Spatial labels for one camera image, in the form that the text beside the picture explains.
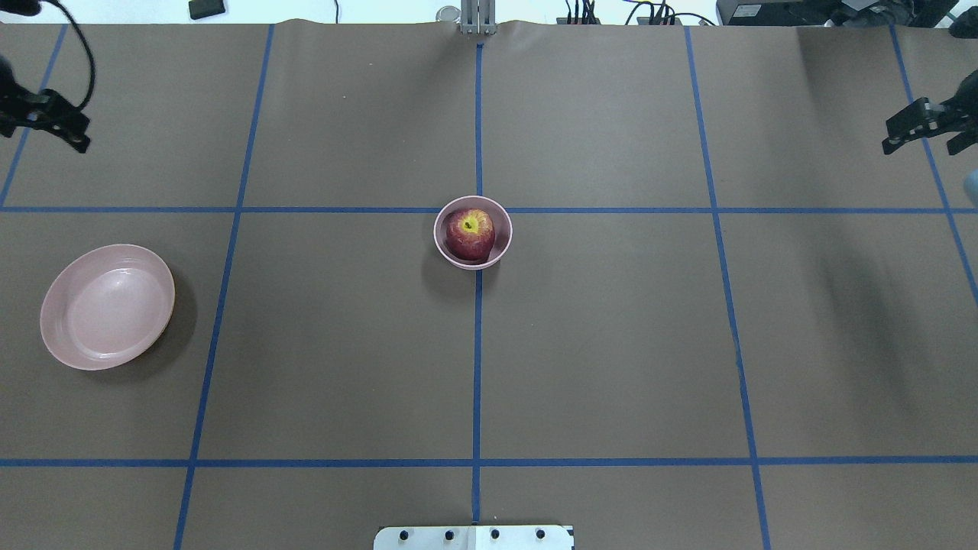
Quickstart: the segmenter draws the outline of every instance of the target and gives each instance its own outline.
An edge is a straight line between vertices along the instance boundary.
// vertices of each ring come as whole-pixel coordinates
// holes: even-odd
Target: red apple
[[[496,229],[485,210],[462,208],[445,219],[445,246],[458,259],[485,260],[496,242]]]

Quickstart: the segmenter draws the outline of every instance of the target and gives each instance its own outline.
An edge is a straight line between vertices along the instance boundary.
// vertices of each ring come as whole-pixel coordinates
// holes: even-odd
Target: small pink bowl
[[[483,262],[459,259],[449,252],[445,246],[445,218],[460,208],[479,208],[480,210],[484,210],[492,218],[493,227],[496,229],[496,243],[493,244],[492,250],[489,252],[489,258]],[[438,251],[441,252],[441,255],[445,256],[445,259],[452,262],[452,265],[467,269],[468,271],[485,269],[499,261],[499,258],[503,257],[503,254],[509,249],[510,241],[512,241],[512,221],[510,220],[510,215],[506,212],[505,208],[492,199],[486,199],[478,195],[458,197],[445,205],[438,212],[438,217],[434,219],[434,245],[438,247]]]

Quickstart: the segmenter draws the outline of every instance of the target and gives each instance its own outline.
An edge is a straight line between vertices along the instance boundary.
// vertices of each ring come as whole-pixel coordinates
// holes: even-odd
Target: pink plate
[[[69,367],[97,371],[131,361],[173,312],[173,275],[136,245],[95,249],[61,272],[41,305],[41,338]]]

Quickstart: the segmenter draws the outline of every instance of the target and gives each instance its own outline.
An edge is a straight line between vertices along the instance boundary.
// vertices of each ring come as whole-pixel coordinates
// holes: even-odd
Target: blue tape
[[[475,272],[475,342],[472,372],[472,521],[479,521],[482,459],[482,271]]]
[[[242,206],[242,213],[434,214],[438,206]],[[234,213],[235,206],[0,206],[21,213]],[[952,208],[976,214],[978,208]],[[794,206],[512,206],[510,214],[944,214],[943,208],[794,207]]]
[[[763,466],[845,464],[978,464],[978,455],[789,456],[759,458]]]
[[[483,468],[625,468],[656,466],[750,466],[749,458],[485,458]]]
[[[907,66],[904,64],[904,54],[900,48],[897,29],[893,25],[890,25],[890,39],[893,42],[893,53],[897,56],[897,66],[900,67],[900,77],[904,82],[904,92],[907,94],[907,101],[908,103],[912,103],[913,91],[911,90],[911,82],[907,76]],[[961,241],[961,235],[957,231],[955,214],[951,209],[951,203],[948,201],[948,194],[945,192],[944,182],[941,181],[941,173],[937,169],[937,162],[934,161],[934,152],[931,151],[930,142],[927,138],[923,138],[920,141],[923,142],[923,151],[927,155],[927,162],[930,164],[930,172],[934,176],[934,185],[937,186],[937,193],[941,196],[941,205],[944,207],[942,212],[948,217],[948,226],[951,227],[951,234],[955,239],[957,255],[961,260],[961,266],[964,268],[964,276],[967,278],[968,287],[971,289],[971,298],[974,299],[975,305],[978,305],[978,283],[975,282],[974,272],[971,270],[971,262],[968,261],[968,254],[964,249],[964,243]]]
[[[238,229],[241,225],[242,207],[245,204],[245,190],[250,171],[251,152],[254,148],[254,136],[258,129],[258,116],[261,113],[261,100],[265,90],[265,77],[268,74],[268,60],[272,53],[272,39],[275,36],[275,25],[268,25],[268,35],[265,39],[265,55],[261,61],[261,74],[258,77],[258,90],[255,93],[254,109],[251,113],[251,127],[248,131],[247,148],[244,151],[242,179],[238,188],[238,203],[235,208],[235,219],[231,224],[231,237],[228,240],[228,252],[224,259],[224,274],[221,277],[221,290],[217,298],[217,310],[214,313],[214,327],[210,336],[210,349],[207,352],[207,364],[203,373],[203,383],[200,388],[200,403],[198,404],[197,421],[194,425],[194,439],[191,442],[190,464],[187,467],[187,477],[184,481],[184,493],[180,501],[180,515],[177,518],[176,534],[173,537],[173,550],[180,550],[183,544],[183,533],[187,526],[187,512],[190,509],[191,492],[194,488],[194,472],[197,457],[200,452],[200,435],[203,431],[203,418],[207,409],[207,398],[210,394],[211,376],[214,371],[214,358],[217,355],[217,343],[221,335],[221,323],[224,320],[224,303],[228,295],[228,283],[231,280],[231,267],[234,264],[235,247],[238,243]]]
[[[468,468],[462,459],[215,459],[198,460],[198,468]]]
[[[139,458],[0,458],[0,468],[187,468],[189,460]]]
[[[355,213],[355,214],[436,214],[428,206],[245,206],[245,213]]]
[[[58,40],[55,41],[55,49],[51,52],[51,57],[48,59],[48,67],[44,69],[44,77],[41,78],[41,89],[48,87],[48,80],[51,79],[51,73],[55,69],[55,61],[58,59],[58,54],[61,52],[62,44],[65,42],[65,33],[67,32],[67,25],[63,24],[61,32],[58,33]],[[3,189],[0,190],[0,206],[3,206],[7,202],[7,195],[10,193],[10,186],[14,183],[14,173],[17,172],[17,166],[21,163],[21,154],[23,153],[23,148],[27,145],[27,136],[30,135],[30,128],[24,128],[21,130],[21,140],[17,144],[17,151],[14,152],[14,158],[10,162],[10,169],[7,170],[7,178],[3,182]]]
[[[747,450],[750,452],[751,474],[754,478],[754,497],[757,500],[757,517],[761,528],[761,541],[765,550],[771,550],[771,536],[768,531],[768,513],[764,502],[764,487],[761,484],[761,468],[757,462],[757,443],[754,440],[754,423],[750,413],[750,397],[747,394],[747,377],[743,370],[743,354],[740,350],[740,333],[736,325],[734,311],[734,294],[731,291],[730,272],[727,268],[727,252],[724,248],[723,229],[720,225],[720,213],[717,210],[717,193],[713,182],[713,166],[710,161],[710,148],[706,139],[706,124],[703,119],[703,107],[699,95],[699,82],[696,78],[696,60],[692,51],[692,37],[689,27],[683,27],[686,35],[686,51],[689,57],[689,78],[692,82],[692,97],[696,106],[696,122],[699,126],[699,146],[703,153],[703,167],[706,172],[706,186],[710,194],[710,206],[713,207],[713,232],[717,240],[717,253],[720,256],[720,271],[724,280],[724,297],[727,300],[727,317],[731,325],[733,349],[736,356],[736,369],[740,378],[740,404],[743,410],[743,424],[747,433]]]
[[[482,48],[475,45],[475,194],[482,195]]]
[[[482,458],[480,468],[655,468],[751,466],[750,457],[673,458]],[[199,468],[471,468],[468,458],[391,459],[198,459]],[[849,464],[978,464],[978,455],[768,456],[760,466]],[[128,458],[0,458],[0,468],[187,468],[190,460]]]

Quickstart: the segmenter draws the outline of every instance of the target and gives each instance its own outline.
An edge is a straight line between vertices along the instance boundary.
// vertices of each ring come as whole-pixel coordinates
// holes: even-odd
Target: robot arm
[[[968,75],[954,96],[934,104],[919,98],[886,121],[888,137],[883,153],[890,155],[905,143],[922,137],[959,132],[948,141],[948,153],[957,155],[978,142],[978,70]]]
[[[89,118],[54,90],[33,94],[14,80],[10,63],[0,56],[0,135],[11,137],[18,126],[54,134],[78,153],[88,150]]]

